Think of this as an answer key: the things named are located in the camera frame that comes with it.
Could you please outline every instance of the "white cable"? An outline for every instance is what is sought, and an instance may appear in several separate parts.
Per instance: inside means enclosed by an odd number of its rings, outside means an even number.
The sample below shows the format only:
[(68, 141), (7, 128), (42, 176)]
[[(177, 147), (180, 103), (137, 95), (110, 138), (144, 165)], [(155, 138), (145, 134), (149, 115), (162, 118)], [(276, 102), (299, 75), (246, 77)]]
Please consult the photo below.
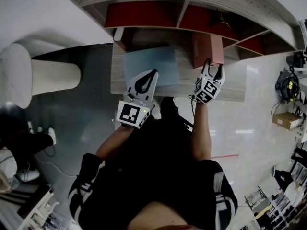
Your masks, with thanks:
[(77, 177), (76, 175), (69, 175), (69, 174), (66, 174), (66, 173), (64, 173), (62, 170), (60, 170), (54, 163), (52, 163), (52, 162), (49, 162), (49, 161), (41, 161), (41, 160), (39, 160), (39, 158), (36, 156), (36, 155), (34, 155), (35, 157), (36, 157), (36, 159), (40, 162), (40, 163), (50, 163), (50, 164), (52, 164), (60, 173), (62, 173), (63, 175), (65, 175), (65, 176), (67, 176), (67, 177)]

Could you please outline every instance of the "white cylinder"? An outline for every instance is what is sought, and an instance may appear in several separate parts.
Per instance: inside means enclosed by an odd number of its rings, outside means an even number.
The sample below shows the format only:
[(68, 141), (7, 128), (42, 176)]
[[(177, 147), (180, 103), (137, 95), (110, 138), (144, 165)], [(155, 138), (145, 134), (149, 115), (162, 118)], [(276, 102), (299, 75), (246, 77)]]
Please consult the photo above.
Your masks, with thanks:
[(72, 89), (80, 83), (81, 71), (75, 64), (33, 59), (31, 63), (32, 95)]

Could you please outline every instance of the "red shelf compartment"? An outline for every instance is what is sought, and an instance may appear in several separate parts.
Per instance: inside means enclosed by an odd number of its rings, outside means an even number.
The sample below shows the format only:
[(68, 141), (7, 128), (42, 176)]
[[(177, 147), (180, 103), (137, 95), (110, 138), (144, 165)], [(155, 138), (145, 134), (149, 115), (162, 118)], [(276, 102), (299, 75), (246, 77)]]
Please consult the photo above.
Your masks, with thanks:
[(264, 55), (261, 36), (252, 37), (248, 40), (236, 44), (236, 46), (251, 50), (260, 55)]
[[(228, 25), (217, 23), (214, 26), (211, 26), (212, 12), (212, 10), (203, 7), (189, 5), (182, 18), (179, 28), (220, 35), (239, 41), (236, 32)], [(223, 14), (223, 18), (227, 21), (227, 14)]]
[(175, 2), (136, 1), (109, 4), (105, 28), (176, 27)]

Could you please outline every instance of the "white stool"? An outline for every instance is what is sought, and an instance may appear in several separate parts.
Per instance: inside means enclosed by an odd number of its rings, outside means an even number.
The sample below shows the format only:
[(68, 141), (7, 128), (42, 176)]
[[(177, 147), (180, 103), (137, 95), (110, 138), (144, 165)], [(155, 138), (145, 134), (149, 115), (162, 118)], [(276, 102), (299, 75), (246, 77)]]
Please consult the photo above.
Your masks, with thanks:
[(0, 54), (0, 105), (12, 102), (26, 108), (32, 95), (72, 89), (80, 80), (77, 65), (32, 60), (20, 44), (11, 44)]

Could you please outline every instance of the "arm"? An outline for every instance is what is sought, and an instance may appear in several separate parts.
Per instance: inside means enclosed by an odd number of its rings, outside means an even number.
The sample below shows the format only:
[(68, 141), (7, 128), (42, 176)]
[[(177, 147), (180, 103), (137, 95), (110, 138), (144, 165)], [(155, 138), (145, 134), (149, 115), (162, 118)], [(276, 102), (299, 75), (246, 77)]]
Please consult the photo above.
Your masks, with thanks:
[(192, 155), (197, 161), (211, 158), (208, 107), (203, 103), (196, 103), (191, 149)]
[(128, 127), (128, 128), (123, 128), (122, 126), (119, 127), (98, 148), (96, 156), (101, 158), (102, 160), (106, 160), (114, 150), (118, 149), (128, 139), (133, 130), (134, 130), (133, 127)]

